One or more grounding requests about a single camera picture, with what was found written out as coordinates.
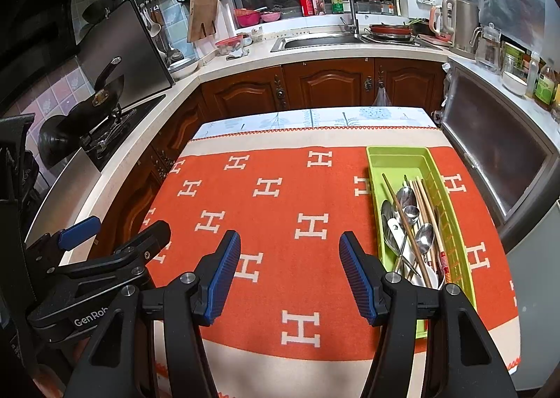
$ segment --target wooden cutting board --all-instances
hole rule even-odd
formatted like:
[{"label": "wooden cutting board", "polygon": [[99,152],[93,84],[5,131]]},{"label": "wooden cutting board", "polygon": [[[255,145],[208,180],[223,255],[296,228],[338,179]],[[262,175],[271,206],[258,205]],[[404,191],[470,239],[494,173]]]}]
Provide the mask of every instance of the wooden cutting board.
[{"label": "wooden cutting board", "polygon": [[190,0],[189,43],[216,33],[217,11],[218,0]]}]

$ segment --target blue gripper pad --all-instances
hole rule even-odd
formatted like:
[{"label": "blue gripper pad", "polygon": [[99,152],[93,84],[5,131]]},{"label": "blue gripper pad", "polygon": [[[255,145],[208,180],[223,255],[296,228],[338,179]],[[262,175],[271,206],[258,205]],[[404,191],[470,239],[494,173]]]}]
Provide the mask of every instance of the blue gripper pad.
[{"label": "blue gripper pad", "polygon": [[97,235],[102,223],[96,216],[90,216],[77,225],[69,227],[61,232],[58,237],[58,247],[63,251],[70,251],[76,248],[87,239]]},{"label": "blue gripper pad", "polygon": [[389,297],[383,292],[385,269],[375,256],[366,254],[353,232],[341,235],[338,254],[359,314],[372,326],[382,325],[389,313]]},{"label": "blue gripper pad", "polygon": [[198,263],[194,273],[200,278],[199,292],[191,307],[199,325],[210,326],[222,314],[241,252],[239,234],[227,230],[216,251]]}]

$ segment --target screw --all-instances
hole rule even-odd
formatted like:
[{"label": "screw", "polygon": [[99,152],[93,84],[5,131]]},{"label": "screw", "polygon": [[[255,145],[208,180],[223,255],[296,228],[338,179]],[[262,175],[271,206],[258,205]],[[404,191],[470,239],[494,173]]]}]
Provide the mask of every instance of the screw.
[{"label": "screw", "polygon": [[135,291],[136,288],[133,285],[127,284],[124,288],[120,290],[120,293],[125,297],[130,297],[132,294],[134,294]]},{"label": "screw", "polygon": [[179,279],[180,279],[181,282],[184,283],[184,284],[190,284],[190,283],[192,283],[196,278],[197,278],[197,275],[195,275],[195,274],[192,273],[191,271],[188,271],[188,272],[184,273],[183,275],[181,275],[181,278],[179,278]]},{"label": "screw", "polygon": [[455,283],[449,283],[448,285],[446,285],[445,290],[452,296],[458,296],[461,293],[461,288]]},{"label": "screw", "polygon": [[139,267],[134,267],[132,269],[132,274],[133,275],[140,275],[144,272],[145,268],[143,266],[139,266]]},{"label": "screw", "polygon": [[387,273],[385,275],[385,279],[389,282],[389,283],[398,283],[400,281],[400,275],[397,272],[394,271],[390,271],[389,273]]}]

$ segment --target wooden cabinet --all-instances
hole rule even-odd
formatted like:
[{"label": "wooden cabinet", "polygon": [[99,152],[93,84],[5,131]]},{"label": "wooden cabinet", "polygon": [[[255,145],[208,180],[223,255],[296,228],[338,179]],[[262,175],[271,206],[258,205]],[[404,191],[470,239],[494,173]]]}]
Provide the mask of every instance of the wooden cabinet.
[{"label": "wooden cabinet", "polygon": [[441,63],[375,59],[375,68],[377,80],[383,79],[394,106],[423,107],[428,115],[440,108],[445,78]]},{"label": "wooden cabinet", "polygon": [[142,153],[113,200],[88,258],[108,256],[135,236],[165,177],[163,163],[151,145]]},{"label": "wooden cabinet", "polygon": [[210,120],[201,89],[196,89],[177,109],[153,138],[152,146],[171,169],[187,142],[202,124]]},{"label": "wooden cabinet", "polygon": [[226,76],[202,84],[212,120],[290,109],[281,66]]},{"label": "wooden cabinet", "polygon": [[284,65],[290,108],[370,106],[374,59],[331,59]]}]

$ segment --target tablecloth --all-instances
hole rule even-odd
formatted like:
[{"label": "tablecloth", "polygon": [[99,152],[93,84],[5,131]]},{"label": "tablecloth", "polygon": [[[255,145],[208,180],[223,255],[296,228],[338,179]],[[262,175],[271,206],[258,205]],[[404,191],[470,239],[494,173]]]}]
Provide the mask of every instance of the tablecloth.
[{"label": "tablecloth", "polygon": [[[376,254],[365,146],[428,147],[448,188],[468,253],[477,310],[502,358],[520,361],[508,264],[467,169],[421,109],[306,109],[212,122],[187,144],[146,216],[171,226],[148,264],[156,285],[192,270],[227,229],[241,258],[223,314],[202,337],[223,396],[359,396],[379,329],[360,317],[338,257],[353,230]],[[408,395],[419,396],[426,342],[417,340]],[[156,325],[166,390],[162,324]]]}]

